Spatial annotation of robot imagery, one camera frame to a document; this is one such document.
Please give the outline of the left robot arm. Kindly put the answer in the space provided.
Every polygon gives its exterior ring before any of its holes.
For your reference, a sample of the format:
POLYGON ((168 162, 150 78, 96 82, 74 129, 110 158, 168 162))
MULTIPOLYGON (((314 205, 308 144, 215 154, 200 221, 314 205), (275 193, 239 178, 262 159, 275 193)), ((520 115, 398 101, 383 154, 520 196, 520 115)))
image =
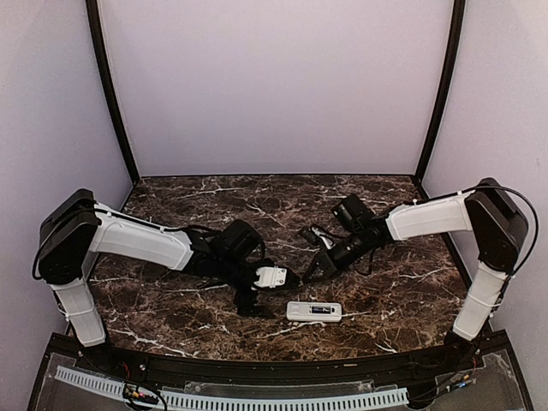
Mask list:
POLYGON ((53 290, 79 343, 88 348, 87 359, 100 372, 113 373, 121 356, 106 342, 107 330, 83 273, 88 254, 116 254, 219 279, 235 289, 240 315, 267 317, 256 296, 283 286, 288 272, 266 257, 249 260, 255 250, 265 251, 262 237, 241 220, 224 230, 167 227, 115 211, 97 202, 92 191, 79 189, 41 224, 32 276, 53 290))

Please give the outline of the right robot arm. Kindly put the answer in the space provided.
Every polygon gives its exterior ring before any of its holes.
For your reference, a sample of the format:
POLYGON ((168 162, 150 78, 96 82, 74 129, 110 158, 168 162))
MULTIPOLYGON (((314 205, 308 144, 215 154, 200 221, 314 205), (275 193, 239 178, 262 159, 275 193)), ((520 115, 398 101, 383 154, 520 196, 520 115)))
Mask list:
POLYGON ((331 210, 347 236, 339 237, 312 225, 301 236, 321 249, 303 275, 304 283, 332 279, 365 255, 397 241, 423 235, 468 231, 474 234, 479 265, 461 311, 451 327, 452 339, 437 354, 446 372, 468 360, 470 347, 485 322, 497 311, 510 281, 531 256, 524 251, 529 223, 513 201, 517 192, 493 178, 452 194, 414 200, 375 214, 355 194, 340 200, 331 210))

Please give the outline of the purple blue AAA battery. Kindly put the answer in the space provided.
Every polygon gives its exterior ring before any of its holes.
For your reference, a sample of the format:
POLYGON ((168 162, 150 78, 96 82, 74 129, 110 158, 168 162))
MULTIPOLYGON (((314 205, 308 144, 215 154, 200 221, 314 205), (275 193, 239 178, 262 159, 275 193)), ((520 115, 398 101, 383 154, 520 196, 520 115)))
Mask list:
POLYGON ((311 306, 311 314, 332 315, 336 309, 332 306, 311 306))

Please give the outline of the white remote control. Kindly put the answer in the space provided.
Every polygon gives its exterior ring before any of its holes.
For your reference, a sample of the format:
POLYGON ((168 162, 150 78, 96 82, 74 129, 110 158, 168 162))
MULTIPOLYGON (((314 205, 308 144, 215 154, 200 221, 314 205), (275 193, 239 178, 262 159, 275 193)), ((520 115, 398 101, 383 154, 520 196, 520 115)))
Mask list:
POLYGON ((289 301, 286 306, 286 318, 295 322, 336 323, 342 316, 342 306, 338 303, 289 301))

